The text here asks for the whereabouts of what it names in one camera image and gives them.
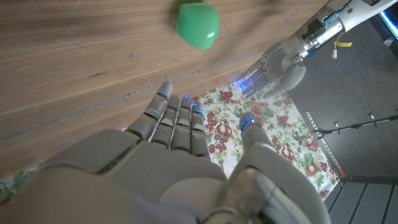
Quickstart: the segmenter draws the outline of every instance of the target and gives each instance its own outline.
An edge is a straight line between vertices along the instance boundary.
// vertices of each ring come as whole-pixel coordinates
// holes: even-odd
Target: metal bracket
[[[319,132],[318,126],[317,126],[317,124],[315,123],[314,119],[312,118],[310,112],[307,111],[305,114],[306,114],[307,117],[309,118],[312,127],[314,128],[315,132],[317,133],[317,135],[318,135],[318,137],[319,137],[318,139],[321,140],[323,146],[326,148],[326,151],[329,153],[329,155],[330,155],[330,157],[331,157],[331,159],[332,159],[332,162],[336,165],[336,167],[337,167],[339,173],[341,174],[341,176],[345,177],[346,174],[344,173],[343,169],[341,168],[340,164],[338,163],[338,161],[337,161],[335,155],[334,155],[333,152],[331,151],[331,149],[330,149],[328,143],[326,142],[325,138],[322,136],[321,132]]]

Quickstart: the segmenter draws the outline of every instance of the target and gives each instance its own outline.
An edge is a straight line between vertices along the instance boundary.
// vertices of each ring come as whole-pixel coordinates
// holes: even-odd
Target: dark floor
[[[396,115],[398,59],[373,25],[358,25],[340,42],[353,45],[338,48],[337,59],[329,42],[305,61],[303,80],[289,91],[300,113],[306,119],[309,111],[324,130],[335,129],[335,121],[340,127],[371,121],[370,112],[376,119]],[[398,121],[328,134],[325,140],[346,175],[398,177]]]
[[[397,223],[398,185],[345,183],[325,200],[332,224]]]

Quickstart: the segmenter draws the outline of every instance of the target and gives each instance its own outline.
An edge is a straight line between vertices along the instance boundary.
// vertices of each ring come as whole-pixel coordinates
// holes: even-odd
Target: yellow tag
[[[339,47],[350,47],[352,44],[353,44],[352,42],[351,42],[351,43],[340,43],[340,42],[335,42],[335,45],[336,45],[336,46],[339,46]]]

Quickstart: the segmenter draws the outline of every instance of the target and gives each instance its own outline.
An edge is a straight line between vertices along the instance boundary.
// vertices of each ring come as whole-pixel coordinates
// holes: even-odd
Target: green ball
[[[205,3],[187,3],[180,6],[177,33],[198,50],[209,49],[218,37],[220,19],[213,6]]]

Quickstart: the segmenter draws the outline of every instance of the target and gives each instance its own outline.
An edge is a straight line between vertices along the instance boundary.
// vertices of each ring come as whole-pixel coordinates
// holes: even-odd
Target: cable
[[[335,42],[337,42],[344,33],[345,33],[345,31],[343,31],[343,30],[340,33],[338,33],[338,35],[335,39]]]
[[[340,39],[340,37],[343,35],[345,33],[345,31],[341,31],[340,33],[338,33],[337,34],[337,37],[336,37],[336,39],[335,39],[335,42],[337,42],[338,41],[338,39]],[[336,44],[335,44],[335,49],[333,50],[333,54],[331,55],[331,57],[333,58],[333,59],[336,59],[337,58],[337,48],[336,48]]]

